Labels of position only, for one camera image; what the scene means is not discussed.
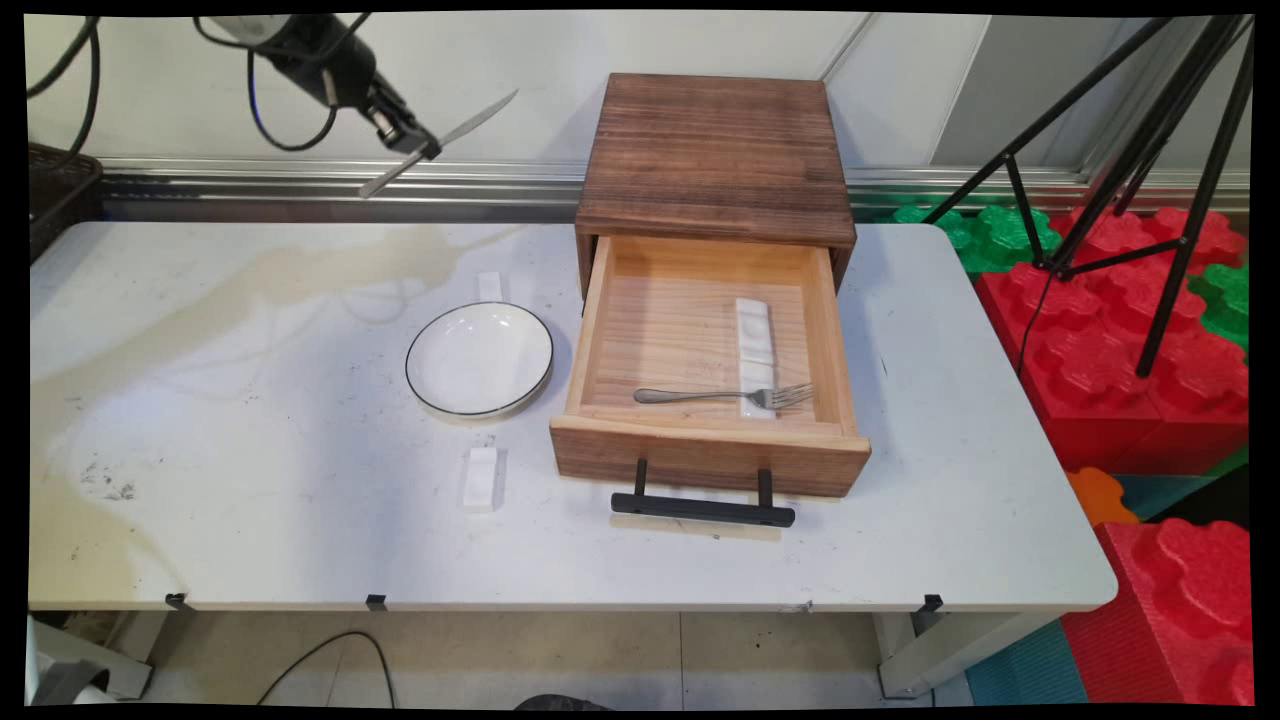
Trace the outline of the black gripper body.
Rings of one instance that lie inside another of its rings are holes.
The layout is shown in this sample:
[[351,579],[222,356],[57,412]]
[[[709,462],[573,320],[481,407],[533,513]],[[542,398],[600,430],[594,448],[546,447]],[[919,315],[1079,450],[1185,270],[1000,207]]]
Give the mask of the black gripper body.
[[378,72],[370,46],[334,14],[292,15],[264,42],[264,56],[325,106],[366,117],[407,114],[407,102]]

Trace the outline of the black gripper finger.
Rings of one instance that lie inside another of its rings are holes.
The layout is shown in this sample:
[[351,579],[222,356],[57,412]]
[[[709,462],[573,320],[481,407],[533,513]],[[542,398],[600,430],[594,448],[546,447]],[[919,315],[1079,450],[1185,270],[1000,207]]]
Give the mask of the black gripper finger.
[[440,154],[438,137],[417,120],[408,104],[399,96],[394,99],[394,129],[397,152],[413,154],[421,159],[435,159]]
[[412,111],[371,111],[371,123],[385,149],[421,158],[428,150],[428,129]]

